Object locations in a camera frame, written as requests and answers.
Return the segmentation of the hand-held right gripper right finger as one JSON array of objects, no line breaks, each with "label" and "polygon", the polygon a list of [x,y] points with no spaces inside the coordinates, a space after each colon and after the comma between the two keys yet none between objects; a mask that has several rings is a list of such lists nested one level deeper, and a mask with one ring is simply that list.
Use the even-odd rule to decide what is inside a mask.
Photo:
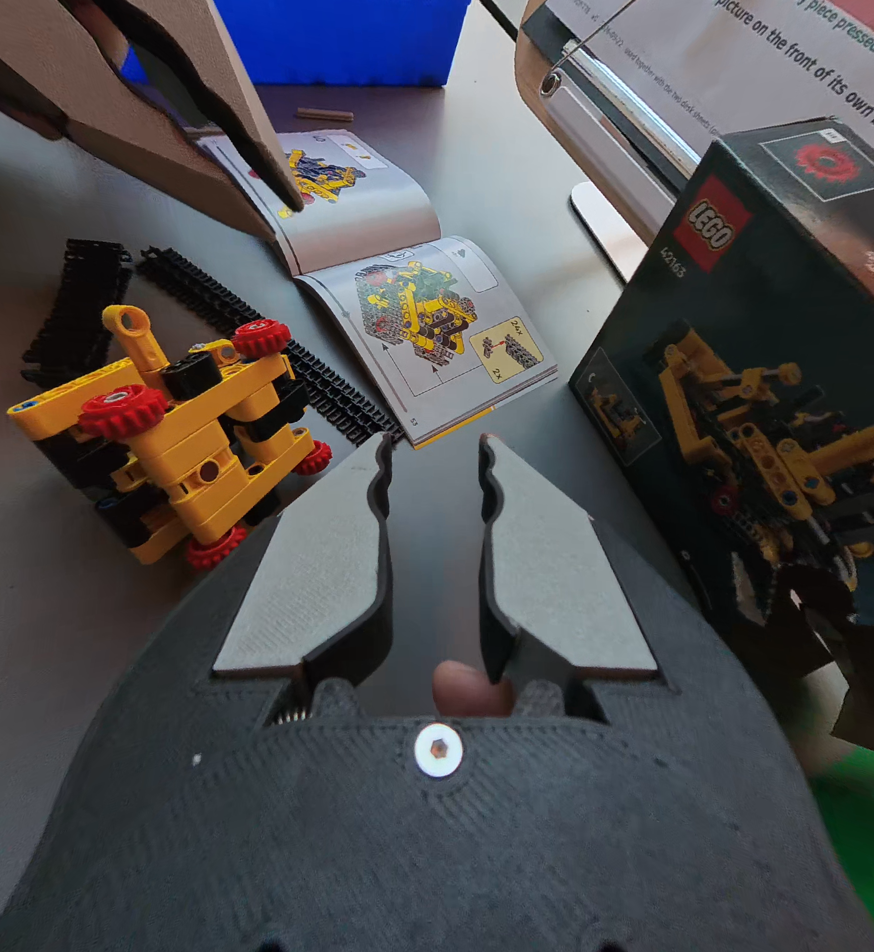
[{"label": "hand-held right gripper right finger", "polygon": [[658,664],[586,511],[482,435],[480,645],[492,683],[651,680]]}]

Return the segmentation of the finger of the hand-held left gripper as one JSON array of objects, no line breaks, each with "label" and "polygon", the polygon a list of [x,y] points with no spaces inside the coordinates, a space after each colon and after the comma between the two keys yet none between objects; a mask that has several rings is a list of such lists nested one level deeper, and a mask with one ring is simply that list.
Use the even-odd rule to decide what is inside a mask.
[{"label": "finger of the hand-held left gripper", "polygon": [[0,111],[271,241],[273,227],[240,186],[121,77],[129,40],[98,3],[0,1]]},{"label": "finger of the hand-held left gripper", "polygon": [[211,1],[100,1],[131,41],[168,66],[199,112],[288,208],[304,199],[261,100]]}]

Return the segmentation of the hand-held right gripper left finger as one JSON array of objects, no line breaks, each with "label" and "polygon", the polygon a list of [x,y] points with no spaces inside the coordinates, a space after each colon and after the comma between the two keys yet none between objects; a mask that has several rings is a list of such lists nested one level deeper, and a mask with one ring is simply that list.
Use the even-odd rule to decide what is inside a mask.
[{"label": "hand-held right gripper left finger", "polygon": [[392,644],[392,440],[371,436],[288,506],[213,664],[224,677],[359,685]]}]

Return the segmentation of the yellow lego bulldozer model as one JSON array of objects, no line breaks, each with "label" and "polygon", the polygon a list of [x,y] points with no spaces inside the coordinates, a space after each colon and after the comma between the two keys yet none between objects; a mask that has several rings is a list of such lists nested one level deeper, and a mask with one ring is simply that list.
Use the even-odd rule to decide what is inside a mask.
[{"label": "yellow lego bulldozer model", "polygon": [[288,474],[332,458],[299,425],[310,399],[286,355],[290,331],[258,318],[171,363],[144,310],[111,305],[102,322],[124,359],[6,415],[141,564],[188,538],[189,562],[211,568],[276,511]]}]

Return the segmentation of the black lego track strip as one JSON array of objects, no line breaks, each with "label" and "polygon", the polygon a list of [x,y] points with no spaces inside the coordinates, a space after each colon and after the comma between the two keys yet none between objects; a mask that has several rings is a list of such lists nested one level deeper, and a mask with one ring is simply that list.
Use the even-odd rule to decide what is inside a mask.
[{"label": "black lego track strip", "polygon": [[23,354],[22,377],[47,390],[103,367],[111,334],[107,306],[122,303],[133,261],[122,244],[69,239],[50,315]]},{"label": "black lego track strip", "polygon": [[[264,318],[250,304],[171,247],[159,249],[150,246],[143,250],[137,270],[221,338],[229,338],[240,326]],[[354,446],[359,446],[377,432],[389,433],[394,443],[406,438],[388,411],[380,409],[311,351],[290,340],[285,353],[296,377],[307,386],[312,408]]]}]

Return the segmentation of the lego instruction booklet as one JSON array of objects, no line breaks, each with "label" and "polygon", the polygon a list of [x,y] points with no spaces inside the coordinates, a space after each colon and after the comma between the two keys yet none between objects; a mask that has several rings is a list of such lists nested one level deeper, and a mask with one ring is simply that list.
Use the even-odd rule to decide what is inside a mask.
[{"label": "lego instruction booklet", "polygon": [[342,129],[279,139],[301,211],[228,137],[197,145],[264,215],[292,277],[340,327],[412,446],[556,378],[500,269],[476,244],[442,236],[411,176]]}]

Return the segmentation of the black lego set box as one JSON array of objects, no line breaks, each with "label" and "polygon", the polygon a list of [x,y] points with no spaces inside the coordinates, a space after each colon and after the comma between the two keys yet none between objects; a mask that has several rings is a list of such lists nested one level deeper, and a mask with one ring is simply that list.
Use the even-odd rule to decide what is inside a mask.
[{"label": "black lego set box", "polygon": [[874,750],[874,149],[715,141],[570,388],[739,659],[835,662]]}]

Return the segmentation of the person's right hand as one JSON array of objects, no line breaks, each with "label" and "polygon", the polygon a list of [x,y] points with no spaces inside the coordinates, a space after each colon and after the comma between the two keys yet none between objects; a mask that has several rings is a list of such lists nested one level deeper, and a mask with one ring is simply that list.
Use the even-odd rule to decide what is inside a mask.
[{"label": "person's right hand", "polygon": [[432,697],[445,718],[502,718],[509,716],[515,705],[510,680],[491,683],[486,673],[455,660],[444,660],[434,669]]}]

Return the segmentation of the blue plastic bin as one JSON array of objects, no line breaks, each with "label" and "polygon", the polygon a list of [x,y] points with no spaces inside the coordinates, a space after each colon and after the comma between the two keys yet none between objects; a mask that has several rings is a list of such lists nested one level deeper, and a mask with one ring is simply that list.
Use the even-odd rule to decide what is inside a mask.
[{"label": "blue plastic bin", "polygon": [[216,1],[255,85],[440,88],[468,1]]}]

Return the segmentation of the white stand base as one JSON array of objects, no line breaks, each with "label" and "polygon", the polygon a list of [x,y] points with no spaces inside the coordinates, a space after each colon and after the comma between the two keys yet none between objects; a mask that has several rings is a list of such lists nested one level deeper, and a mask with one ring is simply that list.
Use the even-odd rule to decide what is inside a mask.
[{"label": "white stand base", "polygon": [[627,283],[642,263],[648,245],[595,184],[589,181],[576,184],[569,200],[603,256]]}]

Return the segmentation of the printed instruction sheet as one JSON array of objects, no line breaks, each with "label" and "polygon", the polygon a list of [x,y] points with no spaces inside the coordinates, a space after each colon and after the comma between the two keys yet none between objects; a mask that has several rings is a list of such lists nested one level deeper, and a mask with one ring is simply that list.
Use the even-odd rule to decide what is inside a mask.
[{"label": "printed instruction sheet", "polygon": [[697,151],[824,116],[874,148],[874,1],[640,1],[590,48]]}]

